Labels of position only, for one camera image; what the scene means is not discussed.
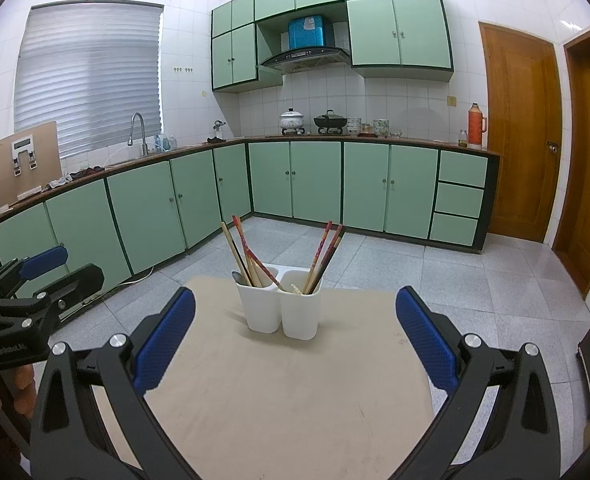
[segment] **white plastic container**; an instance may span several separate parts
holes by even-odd
[[[278,269],[272,266],[266,266],[271,274],[276,276]],[[246,286],[237,283],[239,298],[242,300],[246,323],[251,330],[270,334],[275,332],[281,323],[280,298],[277,295],[277,285],[275,285],[261,270],[257,273],[262,285]]]
[[[322,280],[319,280],[312,294],[300,296],[291,292],[293,285],[299,290],[304,288],[308,269],[291,267],[278,278],[281,286],[289,292],[277,289],[281,307],[281,327],[284,334],[295,339],[313,339],[319,326],[319,314],[322,307]]]

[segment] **floor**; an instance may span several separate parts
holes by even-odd
[[[308,267],[322,233],[262,218],[249,218],[243,225],[255,254],[278,265]],[[156,267],[146,280],[105,296],[54,333],[51,344],[65,340],[74,349],[101,346],[114,333],[130,333],[145,316],[162,309],[190,277],[230,278],[232,269],[235,261],[227,242],[217,235],[194,252]],[[449,316],[460,332],[475,332],[489,346],[517,350],[527,341],[539,346],[553,386],[565,471],[583,448],[587,408],[575,353],[590,327],[590,313],[550,248],[491,234],[482,254],[466,254],[346,234],[323,281],[325,287],[392,291],[404,285],[418,290],[432,310]],[[43,367],[36,365],[38,376]],[[432,394],[437,412],[445,394],[435,388]],[[474,451],[495,394],[495,388],[488,389],[455,462]]]

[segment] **silver screw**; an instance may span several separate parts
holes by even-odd
[[[537,348],[537,345],[534,343],[526,343],[524,350],[528,355],[533,357],[539,354],[539,348]]]
[[[466,334],[464,343],[470,346],[470,348],[479,348],[482,346],[482,338],[477,334]]]
[[[66,350],[66,343],[56,343],[53,345],[53,354],[62,355]]]
[[[113,348],[120,348],[120,346],[124,346],[124,343],[126,343],[126,336],[124,334],[115,334],[111,336],[108,342]]]

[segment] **white blind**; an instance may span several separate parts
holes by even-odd
[[[125,142],[135,112],[147,136],[159,134],[161,11],[98,2],[32,9],[18,59],[15,131],[56,121],[61,158]]]

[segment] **brown countertop edge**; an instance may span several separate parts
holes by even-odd
[[[235,144],[242,144],[243,142],[275,142],[275,141],[299,141],[299,140],[315,140],[315,141],[342,141],[342,142],[369,142],[375,144],[398,144],[400,146],[419,146],[426,148],[441,148],[447,149],[453,152],[470,153],[471,155],[490,155],[500,156],[499,153],[490,152],[489,150],[476,149],[476,148],[462,148],[452,142],[440,142],[438,140],[423,140],[423,139],[409,139],[407,137],[400,137],[398,139],[392,139],[391,137],[358,137],[358,136],[320,136],[320,135],[301,135],[301,136],[263,136],[263,137],[236,137],[234,139],[226,140],[226,142],[219,142],[217,144],[210,144],[203,142],[201,144],[195,144],[193,146],[187,146],[185,148],[178,148],[171,152],[158,153],[155,155],[149,155],[147,157],[137,158],[134,160],[127,161],[118,166],[107,168],[99,173],[83,176],[69,184],[64,186],[56,187],[48,191],[44,191],[40,194],[33,195],[22,202],[18,202],[12,206],[12,209],[0,214],[0,222],[11,218],[12,216],[21,213],[22,211],[29,209],[30,207],[37,205],[41,202],[45,202],[50,198],[57,195],[61,195],[67,191],[75,189],[76,187],[90,184],[96,180],[101,180],[107,176],[111,176],[124,171],[134,170],[149,164],[155,164],[156,162],[162,162],[163,160],[171,160],[178,156],[189,155],[190,153],[203,152],[205,150],[211,150],[213,148],[220,148],[222,146],[234,146]]]

